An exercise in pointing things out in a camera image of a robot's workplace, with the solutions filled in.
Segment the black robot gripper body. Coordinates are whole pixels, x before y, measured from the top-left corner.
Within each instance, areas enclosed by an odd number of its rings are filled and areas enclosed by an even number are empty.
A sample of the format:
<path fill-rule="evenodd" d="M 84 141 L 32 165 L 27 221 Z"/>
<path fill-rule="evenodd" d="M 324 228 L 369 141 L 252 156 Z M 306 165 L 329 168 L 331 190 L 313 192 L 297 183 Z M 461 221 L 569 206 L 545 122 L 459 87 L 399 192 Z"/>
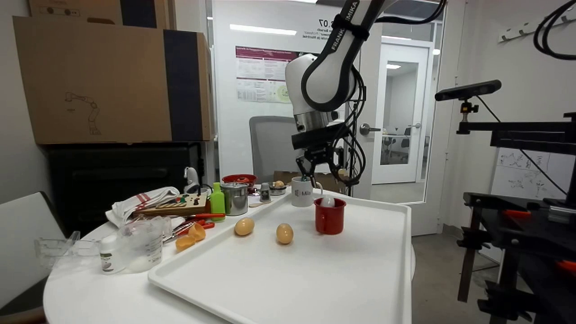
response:
<path fill-rule="evenodd" d="M 342 158 L 335 156 L 335 152 L 336 152 L 336 141 L 345 134 L 347 134 L 347 129 L 342 123 L 333 123 L 327 127 L 293 134 L 291 145 L 302 150 L 302 154 L 295 158 L 297 165 L 300 159 L 308 159 L 315 165 L 333 159 L 340 168 Z"/>

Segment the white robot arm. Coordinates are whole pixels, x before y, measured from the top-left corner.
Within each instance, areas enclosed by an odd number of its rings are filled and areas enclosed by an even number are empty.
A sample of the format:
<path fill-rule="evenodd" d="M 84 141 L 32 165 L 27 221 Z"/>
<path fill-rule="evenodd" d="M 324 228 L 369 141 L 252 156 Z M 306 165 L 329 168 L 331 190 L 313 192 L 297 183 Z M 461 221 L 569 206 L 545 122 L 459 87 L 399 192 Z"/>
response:
<path fill-rule="evenodd" d="M 345 186 L 360 181 L 365 150 L 354 125 L 363 109 L 367 86 L 354 59 L 369 39 L 374 23 L 419 24 L 435 19 L 446 0 L 421 19 L 389 15 L 387 0 L 345 0 L 331 19 L 331 32 L 318 53 L 302 53 L 286 68 L 286 87 L 293 105 L 295 134 L 291 147 L 302 177 L 315 177 L 315 167 L 326 163 L 335 179 Z"/>

